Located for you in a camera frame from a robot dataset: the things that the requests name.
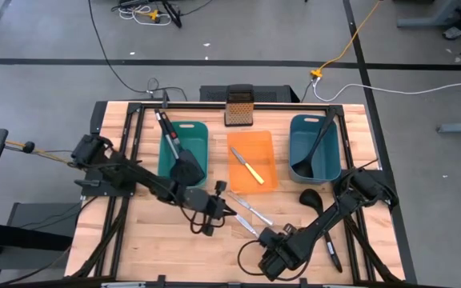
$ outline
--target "concrete floor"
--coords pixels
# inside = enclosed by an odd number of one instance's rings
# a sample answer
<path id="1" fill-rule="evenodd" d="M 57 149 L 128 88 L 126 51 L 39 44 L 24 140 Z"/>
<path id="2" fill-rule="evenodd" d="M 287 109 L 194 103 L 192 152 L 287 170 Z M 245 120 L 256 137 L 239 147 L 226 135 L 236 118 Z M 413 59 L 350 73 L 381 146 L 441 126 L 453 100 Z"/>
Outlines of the concrete floor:
<path id="1" fill-rule="evenodd" d="M 110 58 L 326 61 L 350 39 L 343 4 L 335 0 L 307 4 L 214 0 L 186 16 L 181 30 L 124 21 L 110 12 L 114 3 L 93 0 L 95 21 Z M 186 0 L 179 5 L 189 10 L 201 3 Z M 351 0 L 355 20 L 361 22 L 374 4 L 374 0 Z M 366 61 L 461 64 L 461 56 L 456 60 L 461 39 L 445 42 L 438 29 L 395 27 L 398 16 L 432 9 L 384 1 L 360 34 Z M 0 21 L 0 58 L 102 59 L 86 2 L 13 0 Z M 341 62 L 356 62 L 355 52 L 351 49 Z M 198 100 L 201 85 L 287 84 L 302 95 L 309 80 L 309 68 L 301 67 L 117 66 L 116 70 L 134 88 L 145 89 L 150 77 L 162 86 L 180 86 L 190 101 Z M 369 70 L 369 75 L 373 86 L 398 90 L 461 82 L 460 71 Z M 328 68 L 319 93 L 329 98 L 347 83 L 361 83 L 358 70 Z M 181 99 L 175 92 L 170 96 Z M 130 98 L 143 95 L 123 87 L 106 66 L 0 65 L 0 128 L 8 129 L 9 139 L 15 141 L 72 149 L 88 131 L 95 101 Z M 461 134 L 435 132 L 443 122 L 461 122 L 461 87 L 421 96 L 375 92 L 375 99 L 417 279 L 422 284 L 461 287 Z M 317 99 L 309 94 L 307 102 Z M 366 101 L 362 89 L 352 88 L 336 102 Z M 81 176 L 55 162 L 5 151 L 0 161 L 0 223 L 6 222 L 14 202 L 78 201 L 80 189 L 73 180 Z M 20 273 L 8 273 L 2 280 Z M 40 279 L 61 274 L 46 272 Z"/>

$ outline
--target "wooden tabletop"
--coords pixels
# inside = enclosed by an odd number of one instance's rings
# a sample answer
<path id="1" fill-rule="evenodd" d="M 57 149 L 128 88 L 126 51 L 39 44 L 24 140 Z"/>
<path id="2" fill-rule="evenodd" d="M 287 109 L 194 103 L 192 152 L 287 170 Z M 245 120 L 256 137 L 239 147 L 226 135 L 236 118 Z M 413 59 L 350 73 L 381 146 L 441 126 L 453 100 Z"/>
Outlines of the wooden tabletop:
<path id="1" fill-rule="evenodd" d="M 127 102 L 108 102 L 102 123 L 101 136 L 109 138 L 118 149 Z M 343 105 L 351 153 L 356 166 L 361 166 L 377 158 L 373 145 L 366 111 L 363 105 Z M 278 188 L 271 193 L 248 194 L 243 196 L 256 210 L 275 222 L 274 229 L 280 231 L 287 223 L 306 226 L 316 218 L 314 210 L 299 204 L 298 197 L 306 188 L 316 189 L 322 196 L 324 206 L 333 203 L 329 183 L 315 186 L 294 183 L 288 175 L 288 137 L 291 119 L 296 114 L 324 114 L 310 110 L 256 110 L 254 125 L 251 127 L 227 128 L 223 125 L 223 110 L 169 109 L 171 121 L 200 121 L 209 129 L 209 170 L 205 189 L 214 193 L 217 180 L 226 181 L 227 147 L 226 134 L 240 130 L 269 130 L 272 133 L 275 164 L 279 178 Z M 133 118 L 131 134 L 134 135 L 136 118 Z M 161 129 L 152 110 L 147 110 L 138 149 L 138 160 L 153 173 L 158 169 L 159 143 Z M 129 157 L 132 141 L 127 143 Z M 342 167 L 344 161 L 341 147 Z M 237 210 L 260 233 L 265 224 L 250 211 L 241 207 L 232 198 L 225 197 L 227 203 Z M 98 244 L 107 208 L 107 198 L 93 201 L 80 215 L 74 241 L 70 250 L 66 275 L 74 273 Z M 404 278 L 399 250 L 392 227 L 391 215 L 384 203 L 364 209 L 367 233 L 372 247 L 379 257 L 399 278 Z M 303 277 L 309 283 L 352 283 L 350 261 L 347 253 L 344 225 L 340 222 L 330 231 L 335 249 L 343 264 L 340 274 L 334 267 L 324 241 L 317 241 Z M 130 200 L 126 229 L 122 243 L 122 253 L 118 268 L 118 280 L 155 281 L 160 274 L 173 282 L 269 282 L 265 277 L 250 276 L 243 273 L 237 265 L 240 246 L 254 239 L 254 235 L 243 228 L 234 218 L 228 218 L 226 225 L 215 229 L 213 237 L 190 232 L 188 221 L 178 207 L 168 206 L 157 201 L 144 186 L 137 186 L 137 193 Z M 366 270 L 363 253 L 356 244 L 359 268 L 363 279 Z M 108 247 L 111 255 L 113 244 Z M 242 254 L 244 267 L 258 272 L 257 267 L 264 249 L 251 245 Z M 109 272 L 110 257 L 106 257 L 105 274 Z M 285 271 L 288 278 L 298 271 Z"/>

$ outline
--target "black spatula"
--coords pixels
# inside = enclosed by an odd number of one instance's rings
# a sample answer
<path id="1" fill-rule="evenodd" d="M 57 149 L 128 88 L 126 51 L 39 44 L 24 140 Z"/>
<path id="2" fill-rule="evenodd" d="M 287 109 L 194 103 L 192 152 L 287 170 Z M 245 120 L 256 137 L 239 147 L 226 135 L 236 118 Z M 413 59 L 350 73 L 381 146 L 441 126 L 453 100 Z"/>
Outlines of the black spatula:
<path id="1" fill-rule="evenodd" d="M 186 186 L 197 185 L 200 181 L 202 181 L 202 179 L 204 179 L 204 177 L 206 177 L 206 174 L 202 170 L 202 167 L 193 153 L 182 148 L 174 126 L 170 122 L 168 116 L 166 116 L 165 112 L 161 113 L 161 118 L 165 123 L 166 130 L 168 131 L 174 146 L 178 149 L 178 158 L 175 159 L 175 164 L 172 169 L 170 169 L 170 178 Z"/>
<path id="2" fill-rule="evenodd" d="M 323 121 L 323 124 L 319 128 L 319 133 L 318 137 L 316 138 L 316 141 L 314 142 L 314 145 L 311 148 L 311 151 L 309 151 L 309 154 L 300 162 L 295 163 L 291 168 L 293 168 L 293 171 L 305 178 L 313 178 L 314 177 L 314 172 L 312 171 L 312 158 L 314 157 L 314 152 L 316 152 L 316 148 L 318 148 L 319 143 L 325 136 L 325 134 L 328 131 L 328 127 L 330 127 L 330 124 L 334 121 L 334 116 L 337 111 L 335 110 L 334 107 L 331 107 L 328 110 L 327 116 L 325 117 L 325 120 Z"/>

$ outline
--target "orange tray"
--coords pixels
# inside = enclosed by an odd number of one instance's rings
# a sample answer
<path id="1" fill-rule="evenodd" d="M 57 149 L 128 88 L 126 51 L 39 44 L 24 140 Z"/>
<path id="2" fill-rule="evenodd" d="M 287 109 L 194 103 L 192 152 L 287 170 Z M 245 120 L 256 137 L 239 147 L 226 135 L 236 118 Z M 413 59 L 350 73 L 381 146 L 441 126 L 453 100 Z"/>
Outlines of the orange tray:
<path id="1" fill-rule="evenodd" d="M 264 183 L 255 180 L 250 171 L 232 153 L 234 147 L 257 172 Z M 279 185 L 273 142 L 269 131 L 235 132 L 227 134 L 230 189 L 239 194 L 271 192 Z"/>

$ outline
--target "box grater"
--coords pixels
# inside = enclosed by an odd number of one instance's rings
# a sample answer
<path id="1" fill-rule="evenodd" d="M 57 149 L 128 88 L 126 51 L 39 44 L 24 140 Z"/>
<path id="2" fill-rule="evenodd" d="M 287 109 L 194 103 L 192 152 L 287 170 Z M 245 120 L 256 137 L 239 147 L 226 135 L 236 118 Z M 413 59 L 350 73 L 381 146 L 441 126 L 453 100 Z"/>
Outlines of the box grater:
<path id="1" fill-rule="evenodd" d="M 254 124 L 254 87 L 249 84 L 229 85 L 226 91 L 225 126 Z"/>

